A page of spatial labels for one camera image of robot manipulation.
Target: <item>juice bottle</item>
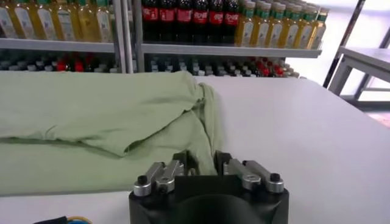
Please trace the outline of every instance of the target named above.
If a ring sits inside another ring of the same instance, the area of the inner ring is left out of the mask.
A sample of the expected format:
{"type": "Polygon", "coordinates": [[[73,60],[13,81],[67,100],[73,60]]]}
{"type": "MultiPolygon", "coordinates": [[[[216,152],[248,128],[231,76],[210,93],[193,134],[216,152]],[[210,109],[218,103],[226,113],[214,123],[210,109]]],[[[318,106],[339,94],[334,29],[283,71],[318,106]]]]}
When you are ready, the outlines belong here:
{"type": "Polygon", "coordinates": [[[280,34],[278,47],[279,48],[293,48],[294,40],[298,32],[298,21],[302,6],[294,5],[292,8],[290,18],[284,23],[282,33],[280,34]]]}
{"type": "Polygon", "coordinates": [[[77,10],[68,5],[66,0],[57,0],[57,15],[63,39],[65,41],[82,41],[79,16],[77,10]]]}
{"type": "Polygon", "coordinates": [[[329,9],[322,8],[318,14],[317,21],[314,22],[313,31],[310,36],[309,49],[318,49],[321,44],[322,36],[324,36],[327,26],[325,20],[327,19],[329,9]]]}
{"type": "Polygon", "coordinates": [[[241,30],[238,31],[238,41],[237,45],[242,47],[248,47],[250,42],[250,37],[252,36],[252,31],[254,28],[253,15],[256,4],[254,2],[246,2],[245,8],[245,18],[241,21],[240,26],[241,30]]]}
{"type": "Polygon", "coordinates": [[[252,34],[252,46],[253,47],[265,47],[266,37],[269,27],[269,10],[271,9],[270,3],[262,3],[260,11],[260,19],[255,23],[255,28],[252,34]]]}
{"type": "Polygon", "coordinates": [[[62,40],[60,21],[50,0],[38,0],[38,16],[42,23],[44,34],[48,40],[62,40]]]}
{"type": "Polygon", "coordinates": [[[27,39],[45,39],[42,24],[35,3],[28,0],[16,0],[15,14],[27,39]]]}
{"type": "Polygon", "coordinates": [[[0,26],[7,38],[25,38],[14,5],[10,1],[0,1],[0,26]]]}
{"type": "Polygon", "coordinates": [[[87,42],[100,42],[99,26],[96,19],[96,7],[90,0],[79,0],[79,18],[83,40],[87,42]]]}
{"type": "Polygon", "coordinates": [[[298,22],[298,32],[294,40],[294,48],[305,49],[310,40],[310,34],[313,30],[315,8],[307,7],[303,19],[298,22]]]}
{"type": "Polygon", "coordinates": [[[266,47],[276,48],[278,45],[278,40],[280,37],[280,33],[283,29],[283,13],[286,9],[286,5],[283,4],[277,4],[275,13],[274,13],[274,19],[270,21],[267,38],[266,38],[266,47]]]}
{"type": "Polygon", "coordinates": [[[110,21],[110,12],[108,11],[108,1],[107,0],[97,0],[97,12],[96,18],[99,24],[99,31],[101,36],[101,41],[108,43],[112,42],[112,29],[110,21]]]}

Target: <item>yellow drink bottle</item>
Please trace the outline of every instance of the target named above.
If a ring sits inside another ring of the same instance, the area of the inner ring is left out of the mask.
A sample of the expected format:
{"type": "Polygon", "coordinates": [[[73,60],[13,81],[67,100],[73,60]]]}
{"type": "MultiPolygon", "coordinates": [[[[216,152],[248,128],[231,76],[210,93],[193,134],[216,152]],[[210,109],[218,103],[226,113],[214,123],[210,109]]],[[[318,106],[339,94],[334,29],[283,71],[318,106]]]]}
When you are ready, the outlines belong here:
{"type": "Polygon", "coordinates": [[[266,38],[266,47],[277,48],[278,40],[283,29],[283,13],[286,9],[286,5],[277,4],[274,13],[274,19],[269,22],[269,28],[266,38]]]}
{"type": "Polygon", "coordinates": [[[99,26],[96,19],[96,7],[90,1],[79,0],[79,18],[83,39],[87,42],[100,42],[99,26]]]}
{"type": "Polygon", "coordinates": [[[0,26],[7,38],[25,38],[23,29],[10,1],[0,1],[0,26]]]}
{"type": "Polygon", "coordinates": [[[324,36],[327,26],[325,25],[325,20],[328,17],[329,9],[321,9],[318,14],[317,21],[314,22],[313,31],[310,36],[310,41],[308,44],[309,49],[318,49],[321,44],[322,37],[324,36]]]}
{"type": "Polygon", "coordinates": [[[252,46],[253,47],[265,47],[266,37],[269,27],[269,10],[271,9],[270,3],[262,3],[260,11],[260,19],[255,24],[255,28],[252,33],[252,46]]]}
{"type": "Polygon", "coordinates": [[[59,18],[50,0],[38,0],[38,16],[47,40],[62,40],[63,35],[59,18]]]}
{"type": "Polygon", "coordinates": [[[252,18],[254,16],[255,6],[256,4],[254,2],[246,2],[245,18],[241,21],[241,30],[238,31],[237,45],[240,47],[249,47],[250,37],[254,29],[252,18]]]}
{"type": "Polygon", "coordinates": [[[17,0],[14,11],[27,39],[42,40],[46,38],[35,3],[29,3],[28,0],[17,0]]]}
{"type": "Polygon", "coordinates": [[[112,42],[112,28],[110,21],[110,12],[108,11],[108,1],[107,0],[97,0],[97,12],[96,18],[99,24],[99,31],[101,36],[101,41],[104,43],[112,42]]]}
{"type": "Polygon", "coordinates": [[[298,22],[298,32],[294,40],[294,48],[306,49],[313,30],[315,8],[307,7],[303,19],[298,22]]]}
{"type": "Polygon", "coordinates": [[[294,40],[298,32],[298,21],[302,6],[294,5],[292,8],[290,18],[284,23],[284,28],[280,34],[278,47],[279,48],[293,48],[294,40]]]}

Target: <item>red label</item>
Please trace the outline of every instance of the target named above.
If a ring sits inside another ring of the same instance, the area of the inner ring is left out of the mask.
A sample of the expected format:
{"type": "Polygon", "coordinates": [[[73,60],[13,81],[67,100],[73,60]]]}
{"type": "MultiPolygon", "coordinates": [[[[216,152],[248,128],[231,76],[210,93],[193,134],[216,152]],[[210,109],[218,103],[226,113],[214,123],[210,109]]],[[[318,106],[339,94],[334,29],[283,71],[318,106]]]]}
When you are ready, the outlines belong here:
{"type": "Polygon", "coordinates": [[[173,22],[175,20],[174,9],[160,9],[161,20],[164,22],[173,22]]]}
{"type": "Polygon", "coordinates": [[[148,21],[158,20],[158,8],[142,7],[142,17],[148,21]]]}
{"type": "Polygon", "coordinates": [[[210,23],[213,25],[220,25],[224,20],[223,12],[213,12],[210,11],[210,23]]]}
{"type": "Polygon", "coordinates": [[[238,13],[229,13],[225,14],[225,24],[231,26],[237,26],[238,24],[238,13]]]}
{"type": "Polygon", "coordinates": [[[193,11],[186,9],[178,9],[177,10],[177,20],[183,23],[189,23],[191,21],[191,17],[193,15],[193,11]]]}
{"type": "Polygon", "coordinates": [[[207,11],[194,10],[194,23],[205,24],[207,22],[207,11]]]}

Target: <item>green cloth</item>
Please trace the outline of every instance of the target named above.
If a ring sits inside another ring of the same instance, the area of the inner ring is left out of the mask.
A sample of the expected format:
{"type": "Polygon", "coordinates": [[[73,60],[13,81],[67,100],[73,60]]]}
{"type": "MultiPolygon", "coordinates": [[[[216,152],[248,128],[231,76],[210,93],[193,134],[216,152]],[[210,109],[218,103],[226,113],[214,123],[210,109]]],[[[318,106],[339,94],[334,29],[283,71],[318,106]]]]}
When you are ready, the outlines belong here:
{"type": "Polygon", "coordinates": [[[0,194],[129,190],[185,149],[214,174],[215,100],[187,72],[1,72],[0,194]]]}

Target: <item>bottle label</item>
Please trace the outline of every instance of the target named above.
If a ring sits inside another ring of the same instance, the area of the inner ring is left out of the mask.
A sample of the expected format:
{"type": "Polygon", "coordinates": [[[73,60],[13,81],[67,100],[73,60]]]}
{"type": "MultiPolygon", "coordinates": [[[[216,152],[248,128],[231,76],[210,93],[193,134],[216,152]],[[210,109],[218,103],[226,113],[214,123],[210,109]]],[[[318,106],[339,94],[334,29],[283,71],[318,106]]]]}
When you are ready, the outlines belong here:
{"type": "Polygon", "coordinates": [[[252,22],[245,23],[244,32],[243,32],[243,46],[248,46],[250,41],[250,36],[252,36],[252,31],[254,29],[254,24],[252,22]]]}
{"type": "Polygon", "coordinates": [[[306,48],[310,39],[312,26],[305,26],[302,30],[302,36],[300,37],[299,48],[306,48]]]}
{"type": "Polygon", "coordinates": [[[164,22],[173,22],[175,20],[174,9],[160,9],[161,20],[164,22]]]}
{"type": "Polygon", "coordinates": [[[142,7],[142,18],[147,21],[158,20],[158,8],[142,7]]]}
{"type": "Polygon", "coordinates": [[[191,18],[193,17],[193,11],[187,9],[177,9],[177,20],[182,23],[191,22],[191,18]]]}
{"type": "Polygon", "coordinates": [[[15,13],[19,19],[20,24],[22,25],[22,29],[26,38],[36,39],[34,34],[34,28],[32,27],[30,16],[27,10],[22,8],[16,8],[15,13]]]}
{"type": "Polygon", "coordinates": [[[277,47],[277,43],[280,37],[280,33],[282,32],[282,25],[281,24],[275,24],[272,33],[271,33],[271,41],[269,42],[269,47],[277,47]]]}
{"type": "Polygon", "coordinates": [[[238,13],[227,12],[225,14],[225,24],[230,26],[237,26],[238,24],[238,13]]]}
{"type": "Polygon", "coordinates": [[[71,15],[69,12],[64,10],[58,11],[58,19],[61,24],[64,39],[66,41],[75,41],[76,39],[74,37],[71,15]]]}
{"type": "Polygon", "coordinates": [[[210,11],[210,23],[212,25],[220,25],[224,21],[224,13],[223,12],[214,12],[210,11]]]}
{"type": "Polygon", "coordinates": [[[0,25],[7,38],[18,38],[7,9],[0,8],[0,25]]]}
{"type": "Polygon", "coordinates": [[[263,23],[260,25],[259,31],[258,31],[258,37],[257,37],[257,46],[258,47],[264,47],[264,44],[266,42],[267,33],[268,33],[268,27],[269,27],[268,23],[263,23]]]}
{"type": "Polygon", "coordinates": [[[43,26],[44,34],[46,34],[46,38],[48,40],[57,40],[57,36],[55,35],[55,29],[53,20],[51,19],[51,14],[46,9],[38,10],[39,18],[41,19],[41,23],[43,26]]]}
{"type": "Polygon", "coordinates": [[[102,42],[104,43],[112,42],[110,18],[108,17],[108,13],[97,12],[96,17],[99,23],[99,30],[100,30],[100,35],[102,37],[102,42]]]}

